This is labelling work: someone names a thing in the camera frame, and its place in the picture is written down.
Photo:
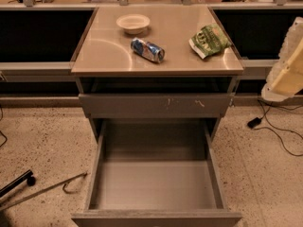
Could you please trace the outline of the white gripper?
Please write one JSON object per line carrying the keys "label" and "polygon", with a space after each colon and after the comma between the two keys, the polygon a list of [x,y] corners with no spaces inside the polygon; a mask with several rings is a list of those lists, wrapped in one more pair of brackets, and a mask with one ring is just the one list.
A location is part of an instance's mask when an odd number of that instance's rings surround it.
{"label": "white gripper", "polygon": [[272,102],[282,102],[303,89],[303,18],[296,17],[289,27],[273,65],[261,90],[261,97]]}

